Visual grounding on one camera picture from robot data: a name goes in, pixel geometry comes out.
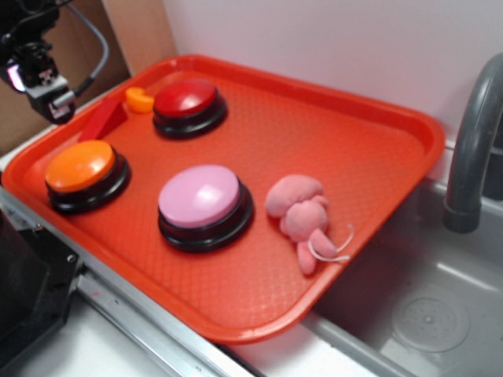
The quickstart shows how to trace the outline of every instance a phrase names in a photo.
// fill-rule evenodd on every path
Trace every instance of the tray rim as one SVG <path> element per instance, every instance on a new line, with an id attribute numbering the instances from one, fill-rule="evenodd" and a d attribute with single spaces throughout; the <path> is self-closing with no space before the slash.
<path id="1" fill-rule="evenodd" d="M 328 88 L 325 86 L 319 86 L 317 84 L 312 84 L 308 82 L 304 82 L 297 79 L 291 79 L 288 77 L 280 76 L 277 74 L 260 71 L 254 68 L 245 67 L 239 64 L 229 63 L 223 60 L 217 60 L 210 57 L 204 57 L 200 55 L 185 55 L 180 57 L 174 57 L 170 59 L 163 60 L 158 64 L 154 64 L 152 67 L 143 71 L 139 75 L 128 79 L 123 84 L 117 86 L 112 92 L 106 94 L 101 99 L 96 100 L 94 103 L 89 105 L 80 111 L 74 118 L 82 119 L 84 117 L 90 117 L 95 108 L 97 108 L 102 101 L 107 97 L 114 97 L 119 99 L 120 101 L 125 101 L 125 89 L 130 86 L 135 86 L 135 84 L 145 81 L 150 81 L 150 75 L 153 71 L 158 72 L 166 72 L 172 73 L 173 71 L 180 70 L 194 70 L 197 71 L 198 65 L 217 65 L 220 68 L 220 72 L 222 74 L 228 75 L 232 78 L 235 76 L 235 73 L 238 71 L 244 77 L 244 81 L 253 79 L 254 87 L 267 87 L 270 86 L 271 83 L 275 85 L 279 85 L 282 88 L 291 88 L 296 93 L 299 90 L 304 93 L 314 93 L 312 98 L 309 98 L 311 102 L 316 101 L 324 101 L 322 107 L 329 106 L 330 99 L 337 98 L 337 100 L 344 100 L 348 104 L 353 104 L 346 108 L 345 112 L 348 115 L 356 116 L 356 114 L 351 113 L 355 112 L 357 107 L 366 108 L 368 110 L 377 111 L 381 116 L 393 115 L 394 119 L 400 120 L 403 117 L 408 119 L 412 119 L 415 124 L 417 130 L 406 129 L 407 132 L 410 132 L 412 135 L 417 136 L 419 133 L 419 129 L 428 130 L 428 135 L 421 134 L 421 143 L 424 146 L 424 158 L 421 160 L 416 168 L 411 174 L 409 174 L 409 179 L 404 180 L 400 185 L 395 188 L 395 194 L 398 197 L 390 197 L 387 200 L 383 201 L 380 205 L 380 210 L 377 211 L 380 214 L 385 212 L 386 216 L 377 216 L 373 215 L 368 221 L 373 221 L 373 223 L 378 224 L 377 228 L 381 226 L 393 213 L 396 207 L 409 195 L 410 192 L 415 188 L 417 184 L 422 180 L 422 178 L 426 175 L 426 173 L 431 169 L 433 164 L 437 161 L 437 159 L 442 155 L 442 152 L 445 148 L 445 135 L 439 123 L 431 118 L 428 115 L 415 111 L 413 109 L 404 108 L 395 104 L 389 104 L 383 101 L 373 100 L 367 97 L 359 96 L 352 93 L 343 92 L 340 90 L 335 90 L 332 88 Z M 100 255 L 106 254 L 106 249 L 104 245 L 97 244 L 95 241 L 91 242 L 89 240 L 89 236 L 87 236 L 84 232 L 80 232 L 75 227 L 72 227 L 71 224 L 68 224 L 67 221 L 64 221 L 64 217 L 59 214 L 54 213 L 51 209 L 48 209 L 46 206 L 43 206 L 38 200 L 32 199 L 29 196 L 28 192 L 24 192 L 24 190 L 20 187 L 17 187 L 17 183 L 19 178 L 22 178 L 23 173 L 21 169 L 16 171 L 16 165 L 21 164 L 21 162 L 29 163 L 29 165 L 33 164 L 36 161 L 36 156 L 40 156 L 40 154 L 44 151 L 43 146 L 46 144 L 46 141 L 54 138 L 57 140 L 67 141 L 71 137 L 75 137 L 76 134 L 79 133 L 80 129 L 74 130 L 71 128 L 72 122 L 68 124 L 68 126 L 58 127 L 55 130 L 49 132 L 47 135 L 21 151 L 21 153 L 16 156 L 13 161 L 6 167 L 5 172 L 2 175 L 2 183 L 4 183 L 6 189 L 10 191 L 15 197 L 21 200 L 23 203 L 28 205 L 32 210 L 39 213 L 43 218 L 47 219 L 53 226 L 58 224 L 58 220 L 63 219 L 62 224 L 58 224 L 55 226 L 63 233 L 67 234 L 74 240 L 78 245 L 80 245 L 83 249 L 88 250 L 88 252 L 96 257 L 94 253 L 90 252 L 90 248 L 94 249 L 98 247 Z M 375 231 L 369 232 L 366 231 L 366 227 L 364 227 L 364 231 L 355 235 L 355 243 L 365 245 L 366 242 L 373 236 Z M 103 263 L 108 265 L 108 260 L 105 258 L 98 258 Z M 128 269 L 132 269 L 131 266 L 125 261 L 114 261 L 119 267 L 120 271 L 127 271 Z M 317 276 L 315 282 L 310 285 L 309 291 L 315 290 L 319 293 L 318 297 L 325 291 L 328 286 L 342 273 L 343 267 L 345 265 L 339 264 L 331 264 L 327 265 L 323 273 Z M 138 282 L 130 281 L 135 287 L 138 287 Z M 150 289 L 150 293 L 152 294 L 154 291 L 161 290 L 158 287 L 154 287 L 154 289 Z M 163 295 L 168 294 L 171 297 L 177 298 L 178 296 L 174 295 L 172 292 L 167 290 L 161 290 Z M 284 331 L 290 328 L 292 325 L 299 322 L 302 317 L 307 314 L 312 305 L 316 302 L 311 297 L 308 297 L 305 293 L 299 298 L 299 300 L 293 305 L 293 307 L 282 316 L 267 322 L 263 325 L 260 325 L 256 328 L 223 328 L 220 325 L 215 324 L 212 321 L 206 322 L 205 324 L 199 323 L 198 318 L 201 317 L 201 313 L 197 312 L 192 306 L 186 305 L 184 310 L 183 321 L 186 322 L 190 327 L 198 331 L 202 336 L 207 337 L 210 340 L 214 340 L 216 342 L 221 342 L 225 344 L 239 344 L 239 343 L 248 343 L 248 342 L 256 342 L 259 340 L 267 339 L 280 331 Z"/>

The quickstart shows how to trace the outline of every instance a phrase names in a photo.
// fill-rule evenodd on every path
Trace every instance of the white wall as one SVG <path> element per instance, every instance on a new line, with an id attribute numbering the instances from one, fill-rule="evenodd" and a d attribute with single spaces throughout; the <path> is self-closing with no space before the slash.
<path id="1" fill-rule="evenodd" d="M 454 141 L 501 0 L 164 0 L 179 53 L 199 53 L 415 108 Z"/>

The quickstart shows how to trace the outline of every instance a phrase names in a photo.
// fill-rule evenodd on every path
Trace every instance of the black cable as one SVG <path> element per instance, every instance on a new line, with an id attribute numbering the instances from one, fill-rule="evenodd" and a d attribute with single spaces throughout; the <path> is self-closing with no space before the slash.
<path id="1" fill-rule="evenodd" d="M 23 10 L 23 12 L 28 13 L 28 14 L 36 14 L 36 13 L 40 12 L 42 10 L 42 8 L 44 7 L 45 1 L 46 0 L 40 0 L 39 8 L 35 9 L 35 10 L 31 10 L 31 9 L 27 8 L 26 4 L 24 4 L 24 0 L 17 0 L 21 10 Z"/>

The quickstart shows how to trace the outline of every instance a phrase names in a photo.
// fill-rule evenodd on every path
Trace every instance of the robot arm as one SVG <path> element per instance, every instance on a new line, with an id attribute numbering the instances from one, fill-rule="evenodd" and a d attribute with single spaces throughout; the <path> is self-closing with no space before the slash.
<path id="1" fill-rule="evenodd" d="M 55 124 L 73 117 L 75 99 L 94 81 L 108 59 L 105 38 L 70 1 L 0 1 L 0 77 L 14 90 L 26 93 L 33 109 Z M 98 37 L 104 51 L 96 69 L 74 90 L 60 75 L 49 55 L 52 46 L 43 39 L 56 26 L 59 8 L 64 5 Z"/>

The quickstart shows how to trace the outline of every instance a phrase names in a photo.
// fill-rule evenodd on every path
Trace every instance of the sink drain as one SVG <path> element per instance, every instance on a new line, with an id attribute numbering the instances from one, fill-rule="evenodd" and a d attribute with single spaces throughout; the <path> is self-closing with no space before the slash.
<path id="1" fill-rule="evenodd" d="M 401 342 L 425 352 L 459 346 L 469 329 L 466 311 L 452 295 L 436 287 L 409 293 L 395 307 L 392 320 Z"/>

